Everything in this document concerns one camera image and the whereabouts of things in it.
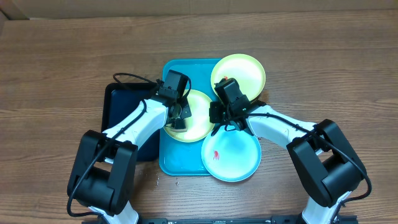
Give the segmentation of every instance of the red object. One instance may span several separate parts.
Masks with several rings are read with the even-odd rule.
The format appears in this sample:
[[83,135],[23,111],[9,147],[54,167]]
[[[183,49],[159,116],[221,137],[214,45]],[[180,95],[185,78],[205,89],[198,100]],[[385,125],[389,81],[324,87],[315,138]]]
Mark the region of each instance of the red object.
[[219,159],[220,159],[220,154],[219,154],[217,151],[214,151],[213,160],[214,160],[214,159],[216,159],[216,160],[219,160]]

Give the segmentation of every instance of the black cable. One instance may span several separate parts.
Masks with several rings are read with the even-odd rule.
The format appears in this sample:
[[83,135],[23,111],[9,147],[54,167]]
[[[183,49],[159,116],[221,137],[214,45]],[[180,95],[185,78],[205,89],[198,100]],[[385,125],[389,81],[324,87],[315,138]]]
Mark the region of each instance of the black cable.
[[359,165],[357,165],[357,163],[355,163],[349,156],[347,156],[347,155],[346,155],[345,153],[343,153],[341,150],[339,150],[338,148],[336,148],[336,146],[332,145],[332,143],[328,142],[326,139],[322,138],[321,136],[315,134],[315,133],[312,132],[312,131],[309,131],[309,130],[307,130],[307,129],[301,127],[301,126],[299,126],[298,124],[294,124],[294,123],[288,121],[287,119],[282,118],[282,117],[277,116],[277,115],[274,115],[274,114],[269,114],[269,113],[266,113],[266,114],[252,113],[252,114],[246,114],[244,117],[249,117],[249,116],[265,116],[265,117],[268,117],[268,118],[276,118],[276,119],[278,119],[278,120],[280,120],[280,121],[283,121],[283,122],[286,123],[286,124],[291,125],[293,128],[296,128],[296,129],[298,129],[298,130],[300,130],[300,131],[303,131],[303,132],[305,132],[305,133],[307,133],[307,134],[310,134],[310,135],[312,135],[313,137],[315,137],[317,140],[321,141],[321,142],[322,142],[323,144],[325,144],[326,146],[330,147],[332,150],[336,151],[339,155],[343,156],[343,157],[344,157],[345,159],[347,159],[350,163],[352,163],[352,165],[354,165],[355,168],[357,168],[357,170],[359,170],[359,172],[361,173],[361,175],[363,176],[363,178],[365,179],[365,181],[366,181],[366,183],[367,183],[367,185],[368,185],[368,189],[367,189],[366,193],[365,193],[365,194],[362,194],[362,195],[360,195],[360,196],[357,196],[357,197],[346,198],[346,199],[342,200],[341,202],[339,202],[338,205],[337,205],[337,207],[336,207],[335,212],[333,213],[333,215],[332,215],[332,217],[331,217],[330,223],[333,223],[333,222],[334,222],[334,220],[335,220],[335,218],[336,218],[338,212],[340,211],[341,206],[343,206],[345,203],[347,203],[347,202],[352,202],[352,201],[355,201],[355,200],[364,199],[364,198],[366,198],[367,196],[369,196],[369,195],[371,194],[371,192],[372,192],[372,183],[371,183],[371,180],[370,180],[369,176],[365,173],[365,171],[363,171],[363,170],[359,167]]
[[236,131],[236,128],[233,128],[233,129],[227,130],[227,127],[228,127],[228,125],[224,126],[224,131]]
[[188,75],[185,75],[185,77],[188,79],[188,82],[189,82],[189,89],[188,89],[187,93],[186,93],[185,95],[182,96],[181,102],[184,102],[184,101],[187,99],[187,97],[188,97],[188,95],[189,95],[189,92],[191,92],[191,89],[192,89],[192,82],[191,82],[191,79],[188,77]]
[[[135,78],[139,78],[141,80],[147,81],[149,83],[155,83],[152,82],[146,78],[140,77],[138,75],[134,75],[134,74],[130,74],[130,73],[115,73],[113,75],[113,78],[115,79],[115,81],[120,84],[121,86],[123,86],[123,88],[127,89],[127,90],[131,90],[127,85],[125,85],[124,83],[120,82],[116,76],[121,76],[121,75],[125,75],[125,76],[130,76],[130,77],[135,77]],[[122,135],[122,133],[127,130],[128,128],[130,128],[130,126],[132,126],[138,119],[140,119],[142,117],[142,115],[144,115],[144,113],[147,110],[147,104],[145,102],[145,100],[141,100],[142,103],[144,104],[144,108],[142,109],[141,113],[134,118],[130,123],[128,123],[127,125],[125,125],[125,127],[121,128],[97,153],[96,157],[92,160],[92,162],[90,163],[90,165],[87,167],[86,171],[83,173],[83,175],[79,178],[78,182],[76,183],[76,186],[73,188],[72,193],[69,196],[68,199],[68,203],[67,203],[67,212],[71,217],[84,217],[87,215],[97,215],[97,216],[102,216],[101,213],[99,212],[83,212],[83,213],[73,213],[71,210],[71,206],[72,206],[72,201],[73,198],[76,195],[77,189],[79,188],[79,186],[81,185],[81,183],[83,182],[84,179],[86,179],[88,173],[90,172],[90,170],[93,168],[94,164],[98,161],[98,159],[100,159],[100,157],[102,157],[102,155],[104,154],[105,150],[107,150],[110,146],[112,146],[114,144],[114,142],[116,141],[116,138],[118,138],[120,135]]]

